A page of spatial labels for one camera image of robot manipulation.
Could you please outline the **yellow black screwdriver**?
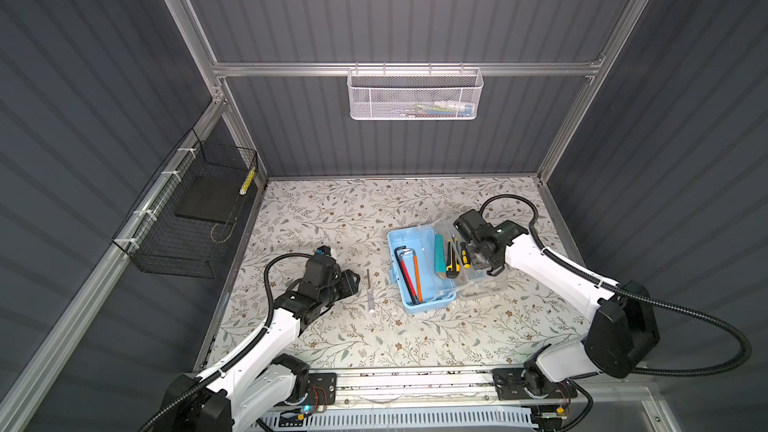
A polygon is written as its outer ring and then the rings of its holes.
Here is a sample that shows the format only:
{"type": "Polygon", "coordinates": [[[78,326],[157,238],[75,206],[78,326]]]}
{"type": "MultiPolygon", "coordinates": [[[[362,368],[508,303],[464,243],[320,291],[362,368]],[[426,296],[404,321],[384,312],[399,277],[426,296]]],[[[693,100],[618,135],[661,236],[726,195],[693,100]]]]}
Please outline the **yellow black screwdriver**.
{"type": "Polygon", "coordinates": [[[468,253],[467,244],[465,241],[459,241],[457,245],[460,253],[462,267],[469,269],[471,267],[471,260],[468,253]]]}

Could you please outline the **clear handled small screwdriver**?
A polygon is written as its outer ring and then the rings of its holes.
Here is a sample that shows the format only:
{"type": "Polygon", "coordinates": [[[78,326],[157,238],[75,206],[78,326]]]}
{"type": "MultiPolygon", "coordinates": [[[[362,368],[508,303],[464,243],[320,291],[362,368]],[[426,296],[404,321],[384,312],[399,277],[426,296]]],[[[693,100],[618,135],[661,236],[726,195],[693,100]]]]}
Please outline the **clear handled small screwdriver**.
{"type": "Polygon", "coordinates": [[[369,313],[373,314],[375,312],[375,296],[369,269],[366,270],[366,285],[367,310],[369,313]]]}

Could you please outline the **yellow black utility knife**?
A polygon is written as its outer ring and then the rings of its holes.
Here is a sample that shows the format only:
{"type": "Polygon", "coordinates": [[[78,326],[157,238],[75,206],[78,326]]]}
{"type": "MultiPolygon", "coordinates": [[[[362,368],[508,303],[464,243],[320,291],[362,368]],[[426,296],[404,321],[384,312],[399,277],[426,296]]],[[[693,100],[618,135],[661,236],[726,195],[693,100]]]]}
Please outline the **yellow black utility knife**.
{"type": "Polygon", "coordinates": [[[447,262],[446,262],[446,276],[448,279],[455,279],[459,276],[461,271],[461,264],[456,254],[453,240],[449,240],[446,244],[447,250],[447,262]]]}

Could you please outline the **teal utility knife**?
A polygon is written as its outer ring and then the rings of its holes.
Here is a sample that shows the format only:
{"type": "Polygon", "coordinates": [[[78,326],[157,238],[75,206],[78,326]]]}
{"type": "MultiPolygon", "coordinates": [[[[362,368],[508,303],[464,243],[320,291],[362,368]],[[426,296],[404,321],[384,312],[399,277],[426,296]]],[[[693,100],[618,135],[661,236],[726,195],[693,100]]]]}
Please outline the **teal utility knife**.
{"type": "Polygon", "coordinates": [[[446,274],[446,257],[445,257],[445,248],[444,248],[444,239],[440,234],[436,234],[434,236],[434,250],[433,250],[433,267],[435,274],[440,278],[445,280],[447,278],[446,274]]]}

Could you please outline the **light blue plastic tool box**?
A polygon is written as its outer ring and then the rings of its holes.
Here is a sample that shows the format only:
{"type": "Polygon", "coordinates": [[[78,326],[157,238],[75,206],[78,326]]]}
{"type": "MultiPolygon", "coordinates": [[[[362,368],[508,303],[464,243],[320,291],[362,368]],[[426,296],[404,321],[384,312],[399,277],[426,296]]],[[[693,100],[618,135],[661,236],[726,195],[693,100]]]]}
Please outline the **light blue plastic tool box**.
{"type": "Polygon", "coordinates": [[[509,279],[504,275],[491,276],[490,266],[484,262],[466,242],[471,267],[462,267],[459,241],[464,241],[453,227],[451,218],[443,218],[433,223],[396,229],[387,233],[387,241],[392,260],[390,276],[398,287],[403,307],[410,315],[431,312],[445,308],[456,300],[468,301],[497,295],[504,292],[509,279]],[[440,279],[434,272],[433,250],[434,236],[440,234],[446,244],[453,240],[456,254],[461,264],[459,276],[455,279],[440,279]],[[418,257],[420,282],[423,302],[418,303],[414,284],[413,254],[418,257]]]}

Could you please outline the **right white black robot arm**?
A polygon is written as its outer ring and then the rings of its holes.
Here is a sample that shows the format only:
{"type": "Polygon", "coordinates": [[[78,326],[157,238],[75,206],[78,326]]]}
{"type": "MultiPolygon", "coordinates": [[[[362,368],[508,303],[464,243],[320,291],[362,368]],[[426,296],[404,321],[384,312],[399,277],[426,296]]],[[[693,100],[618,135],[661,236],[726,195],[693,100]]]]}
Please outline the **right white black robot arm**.
{"type": "Polygon", "coordinates": [[[590,375],[625,378],[660,341],[651,305],[624,296],[613,279],[596,274],[545,246],[533,225],[489,223],[476,209],[453,227],[469,250],[493,273],[518,270],[545,286],[584,320],[585,330],[556,345],[544,345],[523,365],[520,382],[544,398],[561,382],[590,375]]]}

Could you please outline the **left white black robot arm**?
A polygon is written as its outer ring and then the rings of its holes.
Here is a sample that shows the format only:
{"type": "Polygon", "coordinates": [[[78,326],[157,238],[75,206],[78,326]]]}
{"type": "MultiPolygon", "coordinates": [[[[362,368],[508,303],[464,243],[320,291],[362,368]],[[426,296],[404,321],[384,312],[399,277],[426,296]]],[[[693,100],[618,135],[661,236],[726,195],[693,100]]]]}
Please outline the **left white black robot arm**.
{"type": "Polygon", "coordinates": [[[244,431],[275,405],[299,403],[306,394],[309,366],[284,349],[333,305],[358,294],[359,274],[340,268],[328,246],[312,254],[289,252],[263,271],[267,315],[224,358],[196,376],[178,376],[158,412],[142,431],[244,431]],[[301,278],[276,297],[270,272],[279,262],[302,258],[301,278]]]}

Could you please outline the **yellow green marker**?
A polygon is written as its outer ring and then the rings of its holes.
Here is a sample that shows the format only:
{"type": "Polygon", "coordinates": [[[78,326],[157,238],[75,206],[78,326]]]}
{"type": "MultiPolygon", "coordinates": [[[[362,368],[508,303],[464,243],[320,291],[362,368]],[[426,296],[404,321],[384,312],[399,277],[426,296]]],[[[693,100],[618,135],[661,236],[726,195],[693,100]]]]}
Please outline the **yellow green marker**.
{"type": "Polygon", "coordinates": [[[243,180],[243,182],[242,182],[242,184],[241,184],[241,186],[239,188],[239,195],[240,196],[245,196],[248,193],[248,190],[249,190],[251,184],[253,183],[255,175],[256,175],[256,169],[255,168],[251,168],[248,171],[246,177],[244,178],[244,180],[243,180]]]}

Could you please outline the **black flat pad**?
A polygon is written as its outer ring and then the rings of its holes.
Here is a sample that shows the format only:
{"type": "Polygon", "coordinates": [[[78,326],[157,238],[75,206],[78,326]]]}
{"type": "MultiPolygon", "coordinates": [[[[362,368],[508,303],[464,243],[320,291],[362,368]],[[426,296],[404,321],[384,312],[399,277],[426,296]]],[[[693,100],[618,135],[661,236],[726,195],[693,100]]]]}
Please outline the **black flat pad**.
{"type": "Polygon", "coordinates": [[[235,180],[198,176],[174,208],[177,217],[225,224],[236,219],[245,200],[235,180]]]}

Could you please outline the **pens in white basket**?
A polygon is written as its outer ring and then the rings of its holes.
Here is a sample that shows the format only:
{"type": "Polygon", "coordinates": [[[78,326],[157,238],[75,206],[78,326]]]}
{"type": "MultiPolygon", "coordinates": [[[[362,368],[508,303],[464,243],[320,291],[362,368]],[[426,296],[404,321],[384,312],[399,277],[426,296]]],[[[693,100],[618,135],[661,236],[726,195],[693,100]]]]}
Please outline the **pens in white basket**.
{"type": "Polygon", "coordinates": [[[476,116],[477,106],[464,101],[438,101],[428,103],[406,104],[397,108],[394,113],[407,118],[448,118],[448,119],[473,119],[476,116]]]}

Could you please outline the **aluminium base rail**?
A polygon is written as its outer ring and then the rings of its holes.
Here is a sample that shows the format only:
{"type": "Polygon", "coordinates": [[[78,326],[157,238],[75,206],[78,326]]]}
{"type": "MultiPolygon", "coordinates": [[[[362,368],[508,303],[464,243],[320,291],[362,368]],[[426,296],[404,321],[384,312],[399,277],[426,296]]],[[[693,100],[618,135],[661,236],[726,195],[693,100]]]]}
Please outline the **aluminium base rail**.
{"type": "Polygon", "coordinates": [[[645,401],[653,384],[607,376],[577,378],[574,385],[553,385],[545,396],[525,389],[520,366],[445,366],[309,370],[299,376],[270,366],[234,392],[226,389],[232,373],[202,389],[201,400],[221,392],[237,416],[253,408],[304,407],[311,413],[366,407],[451,407],[459,405],[569,405],[591,395],[596,403],[645,401]]]}

